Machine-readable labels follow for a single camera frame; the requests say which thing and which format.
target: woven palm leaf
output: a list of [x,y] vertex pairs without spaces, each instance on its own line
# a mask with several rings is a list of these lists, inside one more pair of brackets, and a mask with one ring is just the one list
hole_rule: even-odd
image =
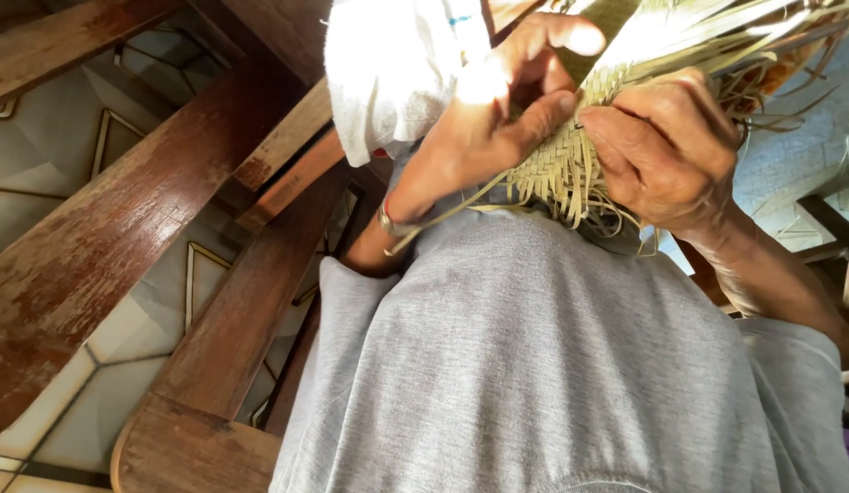
[[[818,64],[823,68],[837,39],[849,31],[849,0],[586,0],[558,1],[545,8],[592,19],[609,42],[594,63],[594,59],[559,51],[572,76],[579,77],[580,68],[587,70],[580,84],[578,110],[609,105],[627,87],[697,67],[715,77],[717,100],[729,115],[738,122],[748,121],[751,112],[763,106],[765,95],[802,69],[818,48],[828,47]],[[806,41],[805,36],[818,32],[826,34]],[[801,47],[780,55],[775,52],[787,43],[798,44],[799,39],[806,41]],[[816,68],[812,78],[818,72]],[[798,120],[799,115],[758,118],[766,118],[761,128],[782,131],[786,128],[776,122]],[[506,187],[510,205],[475,205],[474,209],[540,204],[566,227],[575,229],[585,221],[604,236],[616,235],[628,223],[640,226],[633,215],[610,201],[594,146],[577,118],[556,129],[517,167],[497,175],[479,193],[422,228],[473,205],[496,186]],[[397,250],[416,234],[404,239]]]

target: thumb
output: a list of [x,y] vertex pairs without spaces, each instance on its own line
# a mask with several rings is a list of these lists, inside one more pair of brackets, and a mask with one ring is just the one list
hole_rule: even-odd
[[521,161],[558,126],[571,119],[576,105],[577,96],[571,91],[551,92],[531,104],[518,120],[496,130],[496,138],[508,141]]

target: white cloth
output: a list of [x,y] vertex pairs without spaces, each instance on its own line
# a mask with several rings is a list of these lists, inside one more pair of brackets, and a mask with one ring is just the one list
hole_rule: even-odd
[[452,99],[465,62],[490,49],[480,0],[337,0],[324,65],[348,163],[422,137]]

